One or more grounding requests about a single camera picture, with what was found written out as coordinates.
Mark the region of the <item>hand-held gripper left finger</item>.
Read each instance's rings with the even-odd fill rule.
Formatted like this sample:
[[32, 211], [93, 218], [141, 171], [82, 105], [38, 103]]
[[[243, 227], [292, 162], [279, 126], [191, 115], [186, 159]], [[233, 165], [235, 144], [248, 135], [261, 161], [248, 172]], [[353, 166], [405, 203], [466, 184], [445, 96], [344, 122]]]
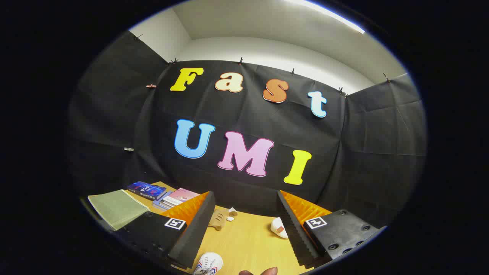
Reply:
[[208, 191], [162, 214], [146, 211], [115, 236], [155, 264], [191, 268], [214, 209], [215, 196]]

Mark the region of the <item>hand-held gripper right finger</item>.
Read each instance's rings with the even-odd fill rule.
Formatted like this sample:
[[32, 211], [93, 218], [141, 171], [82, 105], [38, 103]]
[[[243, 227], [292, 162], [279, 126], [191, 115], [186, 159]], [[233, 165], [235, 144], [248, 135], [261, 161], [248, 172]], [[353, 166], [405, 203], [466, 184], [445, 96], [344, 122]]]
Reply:
[[277, 208], [298, 264], [308, 269], [344, 258], [385, 230], [349, 210], [331, 212], [283, 190], [277, 191]]

